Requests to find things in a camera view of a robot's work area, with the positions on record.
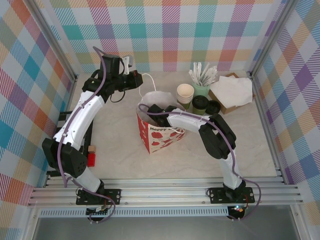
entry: aluminum rail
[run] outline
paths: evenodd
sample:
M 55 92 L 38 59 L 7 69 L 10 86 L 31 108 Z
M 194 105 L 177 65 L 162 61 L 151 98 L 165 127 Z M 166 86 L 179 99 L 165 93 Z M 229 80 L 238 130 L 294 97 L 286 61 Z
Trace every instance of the aluminum rail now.
M 299 205 L 302 196 L 296 185 L 286 185 L 277 168 L 276 177 L 248 177 L 257 182 L 262 191 L 261 205 Z M 234 204 L 210 204 L 206 190 L 222 187 L 223 178 L 177 178 L 177 179 L 103 179 L 106 189 L 122 189 L 121 202 L 117 207 L 196 207 L 233 206 Z M 251 183 L 255 199 L 258 188 Z M 46 186 L 35 188 L 29 206 L 32 208 L 79 208 L 76 205 L 77 187 L 70 183 L 63 187 L 61 177 L 47 180 Z

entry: green cup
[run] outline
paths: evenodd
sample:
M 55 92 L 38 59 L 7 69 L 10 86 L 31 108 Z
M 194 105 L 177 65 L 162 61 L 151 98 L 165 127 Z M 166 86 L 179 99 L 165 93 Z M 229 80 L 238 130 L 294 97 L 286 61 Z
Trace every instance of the green cup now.
M 197 115 L 203 115 L 209 105 L 209 100 L 205 96 L 195 96 L 192 100 L 192 113 Z
M 192 87 L 194 88 L 193 96 L 208 96 L 210 85 L 209 86 L 199 86 L 192 82 Z

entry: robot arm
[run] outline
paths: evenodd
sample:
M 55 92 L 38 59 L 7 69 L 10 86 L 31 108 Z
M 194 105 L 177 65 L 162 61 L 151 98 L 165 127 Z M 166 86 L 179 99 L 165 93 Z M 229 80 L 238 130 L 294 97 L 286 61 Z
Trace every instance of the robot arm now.
M 42 143 L 50 167 L 59 172 L 58 146 L 63 139 L 60 159 L 64 174 L 75 179 L 85 189 L 101 195 L 104 194 L 104 183 L 94 176 L 87 167 L 87 156 L 79 152 L 81 142 L 93 118 L 115 91 L 125 93 L 125 91 L 135 89 L 143 83 L 141 74 L 136 70 L 129 71 L 129 67 L 132 66 L 131 56 L 120 58 L 105 54 L 102 58 L 106 67 L 106 79 L 99 92 L 84 104 L 101 86 L 103 81 L 102 63 L 100 70 L 96 70 L 84 83 L 80 99 L 67 122 L 54 135 L 53 139 L 46 138 Z M 67 133 L 64 134 L 70 121 L 72 122 L 67 128 Z
M 91 192 L 91 194 L 86 193 L 86 205 L 104 203 L 104 199 L 100 196 L 107 196 L 108 193 L 105 192 L 104 183 L 94 176 L 87 167 L 87 156 L 79 152 L 84 134 L 94 116 L 115 91 L 125 92 L 130 89 L 135 89 L 143 83 L 141 74 L 136 70 L 129 71 L 129 66 L 132 65 L 130 57 L 120 58 L 119 56 L 105 54 L 102 58 L 106 66 L 104 84 L 102 85 L 104 73 L 101 64 L 100 70 L 96 70 L 84 83 L 82 88 L 83 93 L 68 121 L 62 129 L 55 134 L 53 139 L 46 138 L 42 143 L 42 148 L 49 165 L 58 172 L 61 169 L 58 164 L 58 149 L 59 144 L 62 145 L 60 149 L 60 159 L 64 174 L 67 177 L 75 179 L 80 186 Z M 148 109 L 149 113 L 161 113 L 163 111 L 174 112 L 176 114 L 168 113 L 161 116 L 150 114 L 149 116 L 161 127 L 179 127 L 198 133 L 207 152 L 220 162 L 224 188 L 223 191 L 220 190 L 220 192 L 223 192 L 221 194 L 226 196 L 232 203 L 243 198 L 246 183 L 233 173 L 233 159 L 226 142 L 219 133 L 214 133 L 213 126 L 203 121 L 203 119 L 206 119 L 213 122 L 223 132 L 234 150 L 236 147 L 236 136 L 223 118 L 215 114 L 212 116 L 203 116 L 202 119 L 195 119 L 193 116 L 196 116 L 196 118 L 199 118 L 199 116 L 191 113 L 188 113 L 189 116 L 179 114 L 182 113 L 182 110 L 176 109 L 174 106 L 169 106 L 166 110 L 163 110 L 157 105 L 153 105 Z M 237 164 L 235 164 L 235 171 L 239 173 Z
M 252 189 L 246 187 L 244 180 L 234 174 L 233 163 L 234 171 L 239 174 L 237 162 L 233 161 L 230 149 L 222 135 L 219 132 L 216 134 L 213 125 L 207 122 L 212 122 L 214 126 L 219 128 L 234 153 L 236 136 L 219 114 L 200 117 L 192 113 L 186 113 L 175 106 L 161 109 L 156 104 L 148 107 L 146 113 L 160 127 L 178 127 L 200 135 L 206 151 L 219 161 L 223 173 L 223 189 L 217 190 L 217 195 L 222 197 L 218 197 L 218 200 L 223 200 L 222 198 L 224 198 L 227 202 L 237 203 L 243 199 L 245 191 L 252 191 Z
M 172 112 L 183 112 L 181 109 L 174 109 Z M 236 136 L 231 131 L 227 123 L 223 120 L 223 118 L 219 115 L 213 116 L 204 116 L 203 119 L 207 119 L 209 121 L 215 121 L 215 124 L 220 125 L 220 129 L 224 131 L 227 138 L 233 143 L 232 147 L 235 149 L 235 140 Z M 242 180 L 239 179 L 232 172 L 232 156 L 227 147 L 224 147 L 224 140 L 219 138 L 213 132 L 212 126 L 206 123 L 203 120 L 192 118 L 191 116 L 185 115 L 169 115 L 167 117 L 168 123 L 172 127 L 179 127 L 185 130 L 189 130 L 191 132 L 200 134 L 203 144 L 207 152 L 214 158 L 218 159 L 220 163 L 220 167 L 223 173 L 223 183 L 226 187 L 234 190 L 240 186 Z M 239 173 L 237 162 L 235 163 L 235 171 Z

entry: brown box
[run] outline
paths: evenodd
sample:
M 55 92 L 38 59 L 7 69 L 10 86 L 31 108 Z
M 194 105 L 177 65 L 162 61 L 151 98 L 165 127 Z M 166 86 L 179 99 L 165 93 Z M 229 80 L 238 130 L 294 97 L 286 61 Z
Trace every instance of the brown box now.
M 90 154 L 96 153 L 96 146 L 94 146 L 94 145 L 88 146 L 88 152 L 89 152 Z
M 239 78 L 238 75 L 235 74 L 234 72 L 226 75 L 226 77 L 230 77 L 230 76 L 234 76 L 236 79 Z M 217 99 L 217 97 L 214 95 L 214 93 L 213 93 L 211 90 L 209 90 L 209 96 L 210 96 L 210 98 L 211 98 L 212 100 L 215 100 L 215 101 L 217 101 L 217 102 L 220 104 L 220 106 L 221 106 L 221 112 L 222 112 L 223 114 L 228 114 L 228 113 L 230 113 L 230 112 L 232 112 L 232 111 L 234 111 L 234 110 L 242 107 L 242 106 L 233 106 L 233 107 L 226 108 L 226 107 Z M 254 93 L 252 93 L 252 99 L 255 99 L 255 94 L 254 94 Z

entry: black mounting plate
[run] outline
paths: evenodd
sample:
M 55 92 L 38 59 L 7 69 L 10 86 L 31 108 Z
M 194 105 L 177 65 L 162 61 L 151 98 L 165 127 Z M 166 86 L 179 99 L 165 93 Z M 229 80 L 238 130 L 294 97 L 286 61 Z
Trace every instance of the black mounting plate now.
M 115 205 L 120 204 L 121 199 L 121 189 L 104 189 L 104 196 L 111 198 Z M 77 198 L 75 201 L 76 205 L 105 205 L 105 198 L 103 197 L 93 197 L 92 194 L 87 193 L 83 190 L 77 191 Z
M 249 204 L 253 204 L 255 202 L 255 196 L 253 195 L 254 192 L 252 190 L 252 187 L 245 187 L 243 190 L 242 197 L 239 197 L 239 199 L 236 201 L 231 201 L 226 196 L 226 190 L 223 187 L 211 187 L 207 190 L 206 193 L 207 196 L 210 198 L 211 204 L 246 204 L 247 201 Z

